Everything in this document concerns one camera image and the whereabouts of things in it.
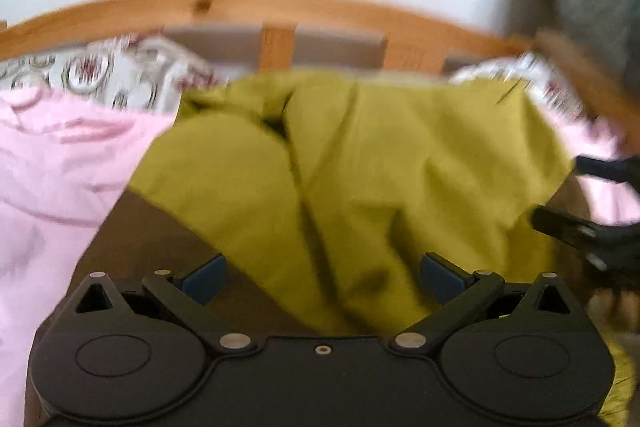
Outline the mustard brown beige jacket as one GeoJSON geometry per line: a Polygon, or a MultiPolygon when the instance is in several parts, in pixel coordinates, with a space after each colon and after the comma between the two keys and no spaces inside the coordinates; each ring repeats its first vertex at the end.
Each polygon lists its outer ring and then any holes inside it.
{"type": "Polygon", "coordinates": [[[634,363],[590,322],[567,248],[537,206],[585,216],[550,121],[513,81],[244,78],[184,96],[39,327],[29,426],[623,426],[634,363]],[[435,253],[530,284],[554,272],[568,355],[400,355],[388,340],[440,308],[435,253]],[[206,309],[250,353],[76,353],[74,292],[221,255],[206,309]]]}

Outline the pink bed sheet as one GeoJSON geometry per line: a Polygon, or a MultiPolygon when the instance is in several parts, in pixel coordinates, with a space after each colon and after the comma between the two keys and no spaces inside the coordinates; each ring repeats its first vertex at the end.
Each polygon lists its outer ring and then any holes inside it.
{"type": "Polygon", "coordinates": [[[1,95],[1,422],[24,421],[35,331],[170,116],[60,91],[1,95]]]}

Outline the floral patterned quilt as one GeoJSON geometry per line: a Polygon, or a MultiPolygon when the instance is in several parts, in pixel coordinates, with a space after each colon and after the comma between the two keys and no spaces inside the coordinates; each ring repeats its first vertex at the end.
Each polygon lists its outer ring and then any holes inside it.
{"type": "Polygon", "coordinates": [[[124,35],[1,63],[1,89],[47,88],[114,109],[175,114],[184,91],[224,82],[204,58],[163,35],[124,35]]]}

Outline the wooden bed frame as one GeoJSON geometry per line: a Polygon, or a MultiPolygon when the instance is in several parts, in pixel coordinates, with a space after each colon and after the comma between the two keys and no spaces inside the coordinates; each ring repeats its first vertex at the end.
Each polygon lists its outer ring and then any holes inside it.
{"type": "Polygon", "coordinates": [[[53,11],[24,23],[1,26],[1,56],[11,58],[60,44],[146,34],[166,26],[206,23],[256,24],[259,66],[291,66],[299,26],[372,32],[383,38],[381,66],[435,74],[451,52],[491,58],[538,51],[574,84],[592,113],[623,129],[639,146],[639,103],[567,38],[541,30],[533,38],[506,39],[418,12],[366,0],[96,0],[53,11]]]}

